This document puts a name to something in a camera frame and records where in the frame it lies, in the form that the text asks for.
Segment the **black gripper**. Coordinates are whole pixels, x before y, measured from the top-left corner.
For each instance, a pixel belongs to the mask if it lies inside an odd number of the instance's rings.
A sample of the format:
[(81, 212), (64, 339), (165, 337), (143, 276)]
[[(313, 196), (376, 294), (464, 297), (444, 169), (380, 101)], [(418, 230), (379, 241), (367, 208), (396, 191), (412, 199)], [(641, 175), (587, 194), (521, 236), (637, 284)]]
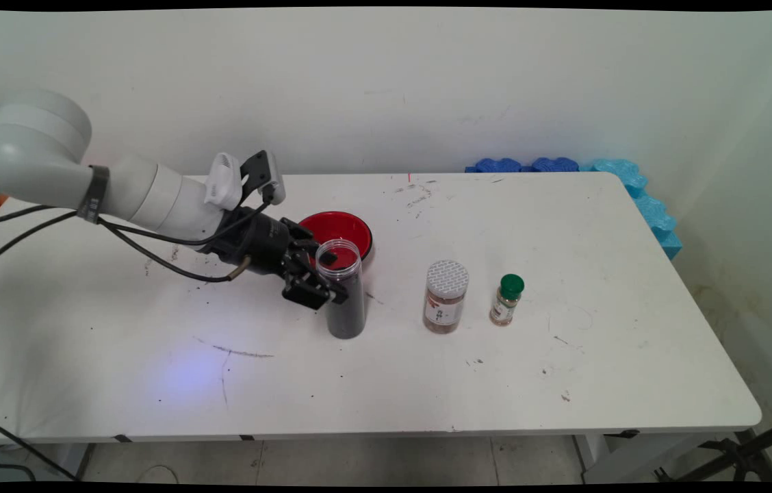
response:
[[(288, 218), (276, 220), (263, 212), (255, 213), (252, 208), (236, 208), (223, 216), (217, 230), (230, 227), (247, 216), (252, 218), (214, 238), (199, 252), (216, 255), (221, 262), (230, 265), (238, 265), (248, 257), (249, 271), (283, 277), (283, 298), (314, 311), (327, 303), (342, 305), (348, 299), (345, 287), (330, 281), (311, 265), (310, 256), (316, 260), (320, 243), (308, 228)], [(321, 257), (327, 268), (338, 260), (338, 255), (330, 247), (324, 250)]]

